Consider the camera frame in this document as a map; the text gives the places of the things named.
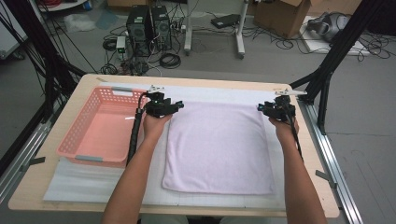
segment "wooden table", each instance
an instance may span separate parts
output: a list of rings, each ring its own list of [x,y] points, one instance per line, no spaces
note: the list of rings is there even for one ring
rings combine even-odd
[[[79,109],[87,100],[91,90],[101,82],[119,82],[134,84],[154,84],[158,86],[183,86],[183,87],[208,87],[225,88],[255,91],[280,91],[286,88],[286,84],[256,83],[239,81],[203,80],[186,78],[166,78],[166,77],[121,77],[107,75],[86,75],[79,82],[72,97],[64,108],[61,116],[54,124],[45,143],[38,151],[36,157],[46,157],[44,163],[32,165],[21,183],[18,185],[13,196],[9,200],[8,206],[15,210],[34,211],[95,211],[103,212],[105,203],[62,203],[45,202],[43,196],[50,184],[58,164],[59,156],[56,148],[74,118],[78,115]],[[325,210],[326,217],[338,217],[339,210],[335,202],[329,183],[316,176],[315,171],[323,172],[318,153],[307,129],[300,107],[295,97],[290,97],[291,103],[296,105],[297,120],[299,120],[299,137],[301,147],[304,149],[304,162],[314,185],[318,191],[318,196]],[[165,206],[165,205],[143,205],[141,213],[155,214],[183,214],[197,216],[264,216],[264,217],[284,217],[284,210],[263,210],[252,208],[227,208],[227,207],[189,207],[189,206]]]

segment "computer tower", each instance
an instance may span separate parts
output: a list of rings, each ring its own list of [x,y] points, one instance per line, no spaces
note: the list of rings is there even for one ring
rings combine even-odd
[[[157,49],[171,49],[171,28],[168,12],[165,6],[157,6],[151,8],[152,23],[154,26],[154,38]]]
[[[126,22],[134,56],[149,56],[149,44],[153,39],[149,6],[134,5]]]

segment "person's right hand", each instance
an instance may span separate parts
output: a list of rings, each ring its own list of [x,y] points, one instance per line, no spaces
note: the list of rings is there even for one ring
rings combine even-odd
[[[161,137],[161,134],[163,134],[163,126],[170,118],[172,118],[172,115],[167,115],[160,119],[146,115],[145,120],[143,121],[145,139],[158,141],[158,139]]]
[[[295,143],[293,132],[288,123],[273,118],[269,118],[268,120],[276,127],[276,136],[280,144]],[[298,133],[299,126],[297,119],[294,119],[294,127]]]

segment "white cloth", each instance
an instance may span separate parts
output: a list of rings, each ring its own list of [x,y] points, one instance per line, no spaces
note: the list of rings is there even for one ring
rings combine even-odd
[[[184,104],[170,121],[164,188],[245,195],[274,192],[263,115],[255,105]]]

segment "basket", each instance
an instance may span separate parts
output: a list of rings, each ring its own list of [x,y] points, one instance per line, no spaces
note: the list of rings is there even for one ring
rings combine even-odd
[[[57,153],[74,163],[125,167],[133,118],[143,92],[119,87],[94,88]]]

